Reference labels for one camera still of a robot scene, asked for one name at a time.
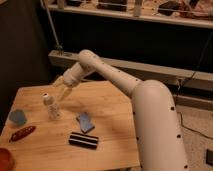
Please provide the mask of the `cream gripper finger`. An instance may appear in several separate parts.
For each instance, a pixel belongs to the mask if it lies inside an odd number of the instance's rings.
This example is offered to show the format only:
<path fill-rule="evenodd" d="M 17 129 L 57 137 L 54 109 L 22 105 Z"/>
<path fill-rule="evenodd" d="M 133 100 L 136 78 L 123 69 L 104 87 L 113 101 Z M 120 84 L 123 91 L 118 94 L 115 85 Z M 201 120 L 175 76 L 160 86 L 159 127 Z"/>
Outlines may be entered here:
<path fill-rule="evenodd" d="M 64 100 L 67 96 L 71 94 L 71 92 L 72 92 L 72 89 L 70 87 L 63 88 L 59 93 L 58 100 L 59 101 Z"/>
<path fill-rule="evenodd" d="M 63 78 L 62 77 L 58 77 L 53 83 L 52 86 L 53 87 L 60 87 L 63 85 Z"/>

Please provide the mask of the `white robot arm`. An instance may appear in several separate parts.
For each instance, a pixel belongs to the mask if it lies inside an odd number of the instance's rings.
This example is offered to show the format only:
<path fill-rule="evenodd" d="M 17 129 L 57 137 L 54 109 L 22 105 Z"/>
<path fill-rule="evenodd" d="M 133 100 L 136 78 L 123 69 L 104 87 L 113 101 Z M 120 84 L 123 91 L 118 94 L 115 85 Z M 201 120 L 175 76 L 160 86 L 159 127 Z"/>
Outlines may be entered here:
<path fill-rule="evenodd" d="M 79 52 L 77 62 L 54 82 L 62 88 L 59 98 L 64 99 L 94 72 L 131 99 L 141 170 L 190 171 L 174 99 L 162 82 L 143 81 L 85 49 Z"/>

